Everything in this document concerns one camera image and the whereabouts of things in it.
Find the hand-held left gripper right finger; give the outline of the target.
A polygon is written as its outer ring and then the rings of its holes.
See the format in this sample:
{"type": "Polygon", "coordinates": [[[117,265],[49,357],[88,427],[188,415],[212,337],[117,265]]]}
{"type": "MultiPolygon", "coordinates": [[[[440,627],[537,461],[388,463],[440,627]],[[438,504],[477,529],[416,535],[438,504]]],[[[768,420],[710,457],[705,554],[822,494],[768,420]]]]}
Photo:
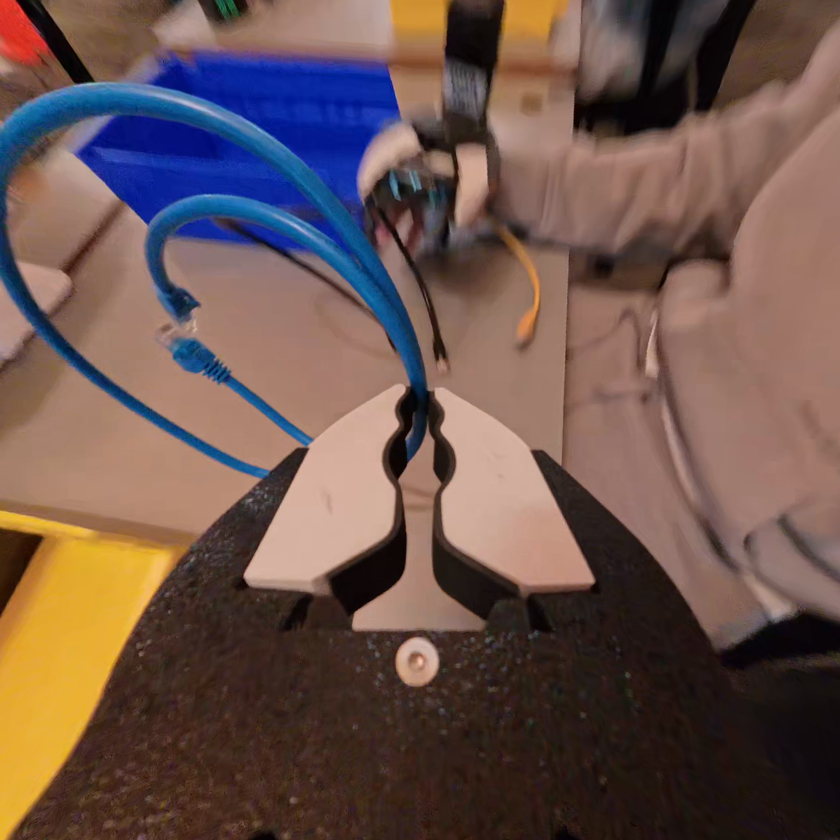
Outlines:
{"type": "Polygon", "coordinates": [[[443,387],[429,395],[434,441],[433,569],[440,589],[486,621],[501,602],[588,592],[595,576],[535,454],[443,387]]]}

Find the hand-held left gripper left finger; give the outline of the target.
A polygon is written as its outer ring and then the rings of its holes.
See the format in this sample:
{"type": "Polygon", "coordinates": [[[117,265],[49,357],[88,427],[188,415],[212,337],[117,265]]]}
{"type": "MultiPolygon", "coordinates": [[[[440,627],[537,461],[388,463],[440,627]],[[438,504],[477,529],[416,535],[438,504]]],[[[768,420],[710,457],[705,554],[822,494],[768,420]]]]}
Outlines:
{"type": "Polygon", "coordinates": [[[309,445],[245,573],[254,589],[330,596],[348,615],[406,566],[399,478],[407,464],[408,388],[394,385],[309,445]]]}

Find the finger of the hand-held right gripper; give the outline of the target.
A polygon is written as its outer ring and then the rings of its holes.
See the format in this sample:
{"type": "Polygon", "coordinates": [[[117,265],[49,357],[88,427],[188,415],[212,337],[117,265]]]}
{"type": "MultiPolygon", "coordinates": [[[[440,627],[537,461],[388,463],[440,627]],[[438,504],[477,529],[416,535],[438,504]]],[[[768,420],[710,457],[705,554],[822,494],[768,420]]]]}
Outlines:
{"type": "Polygon", "coordinates": [[[425,149],[412,122],[396,122],[378,133],[366,147],[359,164],[359,198],[366,202],[385,182],[394,197],[412,195],[422,188],[420,171],[425,149]]]}
{"type": "Polygon", "coordinates": [[[490,161],[487,147],[461,143],[455,147],[457,186],[455,226],[467,228],[478,222],[490,199],[490,161]]]}

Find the black network splitter box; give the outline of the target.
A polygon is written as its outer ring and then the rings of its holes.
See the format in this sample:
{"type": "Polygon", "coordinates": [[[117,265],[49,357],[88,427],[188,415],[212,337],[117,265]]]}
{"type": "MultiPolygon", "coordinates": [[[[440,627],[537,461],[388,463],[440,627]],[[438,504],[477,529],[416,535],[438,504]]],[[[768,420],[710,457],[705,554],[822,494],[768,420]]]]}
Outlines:
{"type": "Polygon", "coordinates": [[[410,255],[444,253],[452,238],[457,177],[423,163],[388,170],[364,199],[365,233],[375,248],[390,237],[410,255]]]}

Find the yellow plastic bin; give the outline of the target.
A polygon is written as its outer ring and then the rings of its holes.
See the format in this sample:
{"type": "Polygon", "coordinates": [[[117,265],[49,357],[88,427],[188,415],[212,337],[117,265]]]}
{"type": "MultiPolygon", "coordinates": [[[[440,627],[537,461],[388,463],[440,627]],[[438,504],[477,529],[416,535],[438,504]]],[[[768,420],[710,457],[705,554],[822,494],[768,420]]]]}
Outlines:
{"type": "Polygon", "coordinates": [[[39,539],[1,618],[1,835],[9,838],[77,746],[188,543],[10,511],[1,525],[39,539]]]}

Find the person's right forearm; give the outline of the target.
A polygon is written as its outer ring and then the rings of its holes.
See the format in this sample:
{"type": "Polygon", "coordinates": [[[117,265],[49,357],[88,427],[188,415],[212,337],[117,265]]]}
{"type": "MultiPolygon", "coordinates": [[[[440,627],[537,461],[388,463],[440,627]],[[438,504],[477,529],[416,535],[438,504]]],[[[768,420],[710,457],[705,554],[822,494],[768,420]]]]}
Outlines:
{"type": "Polygon", "coordinates": [[[768,86],[672,130],[501,156],[494,210],[532,235],[616,255],[730,245],[771,176],[838,106],[838,80],[768,86]]]}

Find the blue plastic bin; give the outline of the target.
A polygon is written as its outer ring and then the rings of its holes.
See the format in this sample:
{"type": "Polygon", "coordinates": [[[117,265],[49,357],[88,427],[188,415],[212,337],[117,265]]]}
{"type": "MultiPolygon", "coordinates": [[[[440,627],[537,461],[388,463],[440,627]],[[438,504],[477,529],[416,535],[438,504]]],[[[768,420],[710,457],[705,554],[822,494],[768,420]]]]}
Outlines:
{"type": "MultiPolygon", "coordinates": [[[[364,62],[198,53],[158,59],[148,83],[204,99],[283,143],[348,209],[364,208],[356,172],[373,137],[400,118],[391,74],[364,62]]],[[[111,118],[77,157],[145,223],[171,203],[203,194],[244,196],[337,233],[299,190],[254,155],[177,122],[111,118]]]]}

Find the person's grey hoodie torso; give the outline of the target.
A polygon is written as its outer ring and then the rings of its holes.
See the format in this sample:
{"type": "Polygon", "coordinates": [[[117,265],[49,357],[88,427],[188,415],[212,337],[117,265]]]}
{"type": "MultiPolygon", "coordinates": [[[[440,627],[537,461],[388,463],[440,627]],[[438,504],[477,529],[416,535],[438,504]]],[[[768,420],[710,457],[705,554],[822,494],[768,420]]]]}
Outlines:
{"type": "Polygon", "coordinates": [[[573,295],[563,466],[718,651],[838,629],[838,24],[802,74],[633,152],[687,211],[650,299],[573,295]]]}

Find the black pole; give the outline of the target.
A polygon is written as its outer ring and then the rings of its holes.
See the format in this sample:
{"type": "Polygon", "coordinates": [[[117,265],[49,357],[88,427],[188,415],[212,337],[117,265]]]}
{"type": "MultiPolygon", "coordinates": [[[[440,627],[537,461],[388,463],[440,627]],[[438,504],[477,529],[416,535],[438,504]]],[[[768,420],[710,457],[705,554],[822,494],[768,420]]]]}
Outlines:
{"type": "Polygon", "coordinates": [[[14,1],[68,78],[76,84],[92,83],[94,78],[74,50],[64,32],[41,1],[14,1]]]}

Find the red object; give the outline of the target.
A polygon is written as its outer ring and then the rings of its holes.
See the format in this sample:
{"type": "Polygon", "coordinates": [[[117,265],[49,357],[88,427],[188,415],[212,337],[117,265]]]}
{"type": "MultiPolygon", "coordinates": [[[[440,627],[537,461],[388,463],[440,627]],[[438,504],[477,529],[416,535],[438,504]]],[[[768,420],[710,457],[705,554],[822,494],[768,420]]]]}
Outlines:
{"type": "Polygon", "coordinates": [[[49,48],[24,10],[15,1],[1,1],[1,57],[8,65],[38,67],[47,62],[49,48]]]}

